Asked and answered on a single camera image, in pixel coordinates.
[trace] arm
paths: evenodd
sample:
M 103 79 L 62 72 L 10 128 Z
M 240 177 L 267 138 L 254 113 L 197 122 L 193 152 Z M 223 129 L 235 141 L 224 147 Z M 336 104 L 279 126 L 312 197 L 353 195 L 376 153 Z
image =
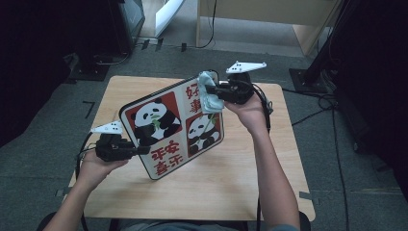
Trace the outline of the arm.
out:
M 82 162 L 77 181 L 44 230 L 77 230 L 90 193 L 112 170 L 127 162 L 104 162 L 96 156 L 95 151 L 89 151 Z
M 300 229 L 296 197 L 270 140 L 261 101 L 254 94 L 244 105 L 225 102 L 250 133 L 255 149 L 262 214 L 268 226 L 290 224 Z

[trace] cable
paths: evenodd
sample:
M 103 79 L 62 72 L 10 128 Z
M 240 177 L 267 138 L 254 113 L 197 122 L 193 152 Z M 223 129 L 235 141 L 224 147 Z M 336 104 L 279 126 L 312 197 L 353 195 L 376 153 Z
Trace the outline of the cable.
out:
M 213 38 L 214 38 L 214 30 L 215 30 L 215 28 L 214 28 L 214 21 L 215 21 L 215 19 L 216 19 L 216 10 L 217 10 L 217 0 L 216 0 L 216 2 L 214 3 L 214 9 L 213 9 L 213 26 L 211 27 L 212 30 L 211 30 L 210 40 L 207 42 L 207 44 L 205 44 L 205 45 L 203 45 L 203 46 L 195 46 L 195 48 L 198 48 L 198 49 L 205 48 L 205 47 L 207 47 L 207 46 L 211 43 L 211 41 L 213 40 Z
M 338 143 L 338 139 L 337 139 L 335 109 L 332 110 L 332 118 L 333 118 L 333 132 L 334 132 L 334 143 L 335 143 L 335 147 L 336 147 L 337 166 L 339 167 L 340 181 L 342 182 L 342 193 L 343 193 L 343 198 L 344 198 L 345 230 L 348 231 L 348 230 L 350 230 L 350 227 L 349 227 L 349 221 L 348 221 L 347 193 L 345 191 L 343 169 L 342 169 L 342 164 L 340 162 L 340 152 L 339 152 L 339 143 Z

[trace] panda illustration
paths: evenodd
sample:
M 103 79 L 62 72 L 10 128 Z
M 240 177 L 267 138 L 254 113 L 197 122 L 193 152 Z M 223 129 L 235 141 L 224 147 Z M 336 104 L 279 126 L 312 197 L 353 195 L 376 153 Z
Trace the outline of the panda illustration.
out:
M 188 138 L 191 155 L 215 143 L 219 138 L 219 131 L 216 128 L 214 114 L 196 118 L 190 125 Z
M 135 137 L 141 146 L 150 146 L 175 134 L 180 128 L 180 118 L 168 110 L 162 98 L 143 105 L 135 114 Z

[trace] table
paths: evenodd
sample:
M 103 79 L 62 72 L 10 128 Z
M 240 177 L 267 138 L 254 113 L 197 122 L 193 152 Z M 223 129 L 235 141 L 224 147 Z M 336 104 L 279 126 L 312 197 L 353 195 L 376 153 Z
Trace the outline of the table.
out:
M 114 76 L 103 96 L 92 127 L 118 120 L 119 109 L 180 79 Z M 273 102 L 270 136 L 297 197 L 299 210 L 315 218 L 282 89 L 259 84 Z M 153 181 L 140 158 L 113 171 L 89 197 L 90 218 L 166 218 L 256 220 L 257 175 L 252 140 L 235 114 L 223 111 L 225 138 L 221 144 Z M 89 142 L 97 141 L 93 135 Z
M 201 45 L 200 17 L 213 17 L 215 1 L 198 1 L 196 46 Z M 342 2 L 343 0 L 219 0 L 216 17 L 293 24 L 303 53 L 309 55 L 324 28 L 333 24 Z

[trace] hand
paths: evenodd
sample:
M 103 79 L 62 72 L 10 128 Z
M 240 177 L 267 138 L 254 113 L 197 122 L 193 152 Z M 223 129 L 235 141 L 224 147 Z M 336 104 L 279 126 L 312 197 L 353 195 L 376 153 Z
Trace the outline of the hand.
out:
M 248 129 L 249 133 L 259 131 L 258 129 L 267 129 L 264 109 L 261 104 L 261 99 L 257 94 L 243 105 L 233 104 L 225 101 L 225 107 L 237 114 L 240 122 Z
M 118 167 L 126 165 L 129 161 L 105 162 L 96 156 L 94 150 L 88 151 L 81 165 L 81 170 L 76 185 L 93 191 L 106 177 Z

